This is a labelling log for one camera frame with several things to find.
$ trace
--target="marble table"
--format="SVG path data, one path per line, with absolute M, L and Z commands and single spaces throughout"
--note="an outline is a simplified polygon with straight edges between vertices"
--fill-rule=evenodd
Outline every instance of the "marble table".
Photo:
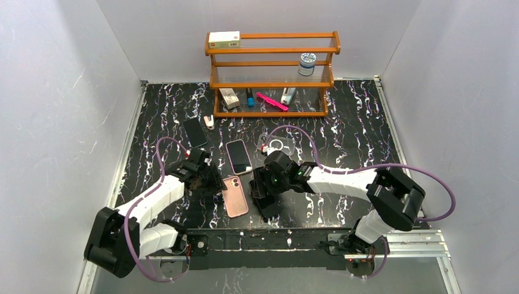
M 160 178 L 154 157 L 155 144 L 162 136 L 177 138 L 189 146 L 182 122 L 212 114 L 214 91 L 207 83 L 148 85 L 141 113 L 125 167 L 117 205 L 138 196 Z M 253 167 L 263 165 L 264 156 L 256 151 L 261 134 L 292 124 L 306 130 L 315 140 L 320 161 L 330 167 L 358 168 L 383 162 L 398 162 L 397 152 L 386 115 L 373 80 L 336 81 L 329 89 L 329 115 L 326 118 L 217 119 L 214 130 L 205 129 L 208 144 L 222 178 L 232 176 L 225 144 L 245 141 Z M 310 142 L 299 132 L 283 131 L 279 136 L 294 138 L 297 162 L 311 161 Z M 175 144 L 160 146 L 166 166 L 177 161 L 180 152 Z M 165 209 L 155 222 L 174 219 L 187 228 L 313 228 L 351 227 L 366 215 L 368 202 L 330 193 L 298 194 L 285 192 L 281 197 L 282 213 L 263 221 L 249 196 L 252 174 L 241 176 L 249 213 L 230 219 L 221 194 L 213 197 L 184 197 Z

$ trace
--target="small box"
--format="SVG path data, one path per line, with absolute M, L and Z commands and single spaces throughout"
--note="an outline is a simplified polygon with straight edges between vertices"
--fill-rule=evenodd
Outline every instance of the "small box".
M 209 48 L 239 48 L 240 32 L 210 32 Z
M 238 96 L 231 88 L 221 88 L 220 93 L 222 94 L 223 100 L 225 101 L 225 105 L 227 105 L 227 109 L 232 109 L 240 105 Z

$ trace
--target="blue marker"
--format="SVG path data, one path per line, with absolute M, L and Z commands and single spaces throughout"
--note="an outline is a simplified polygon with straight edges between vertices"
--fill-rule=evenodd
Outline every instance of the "blue marker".
M 247 88 L 246 92 L 247 92 L 247 105 L 249 107 L 253 107 L 254 106 L 254 95 L 252 94 L 252 89 Z

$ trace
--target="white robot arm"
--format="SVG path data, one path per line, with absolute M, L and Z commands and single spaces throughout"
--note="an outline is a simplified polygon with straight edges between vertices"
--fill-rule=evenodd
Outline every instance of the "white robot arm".
M 132 201 L 117 207 L 116 210 L 118 213 L 122 217 L 125 217 L 133 203 L 146 195 L 155 185 L 156 184 L 141 193 L 141 195 Z M 171 248 L 175 245 L 178 232 L 172 226 L 157 224 L 151 228 L 144 228 L 148 226 L 151 220 L 155 219 L 161 211 L 183 196 L 184 183 L 180 182 L 179 178 L 168 175 L 164 177 L 164 182 L 155 192 L 147 198 L 144 198 L 144 200 L 133 209 L 129 217 L 135 218 L 139 224 L 139 258 L 145 258 L 161 249 Z
M 375 208 L 353 227 L 346 247 L 369 248 L 392 230 L 410 231 L 425 197 L 425 191 L 400 168 L 382 168 L 357 173 L 325 172 L 314 162 L 299 165 L 281 151 L 265 159 L 265 167 L 253 171 L 253 199 L 264 217 L 275 211 L 269 200 L 287 190 L 308 193 L 332 192 L 370 201 Z
M 374 170 L 350 175 L 335 175 L 327 173 L 321 168 L 314 168 L 307 182 L 315 193 L 330 192 L 370 201 L 367 195 L 367 185 L 371 184 L 376 176 L 377 173 Z M 372 210 L 360 219 L 355 235 L 366 243 L 373 244 L 380 236 L 392 230 L 394 228 L 382 220 L 377 210 Z
M 146 227 L 163 209 L 182 198 L 185 190 L 205 197 L 226 189 L 210 154 L 200 149 L 192 149 L 188 159 L 175 162 L 166 171 L 161 186 L 144 198 L 156 185 L 158 183 L 128 203 L 115 209 L 105 207 L 97 213 L 84 250 L 87 260 L 117 277 L 125 277 L 131 272 L 135 261 L 122 226 L 130 207 L 138 200 L 139 204 L 128 217 L 130 239 L 139 258 L 161 249 L 182 249 L 179 246 L 185 234 L 183 225 L 165 220 L 151 228 Z

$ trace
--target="gray wall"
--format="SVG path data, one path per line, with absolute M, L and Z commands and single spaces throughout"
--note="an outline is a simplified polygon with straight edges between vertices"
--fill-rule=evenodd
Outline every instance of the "gray wall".
M 441 228 L 464 293 L 516 293 L 518 1 L 424 1 L 383 75 L 410 164 L 457 194 Z M 449 200 L 437 185 L 425 212 Z
M 0 2 L 1 293 L 75 293 L 139 91 L 95 0 Z
M 336 77 L 384 72 L 417 0 L 97 0 L 141 80 L 209 81 L 207 32 L 338 31 Z

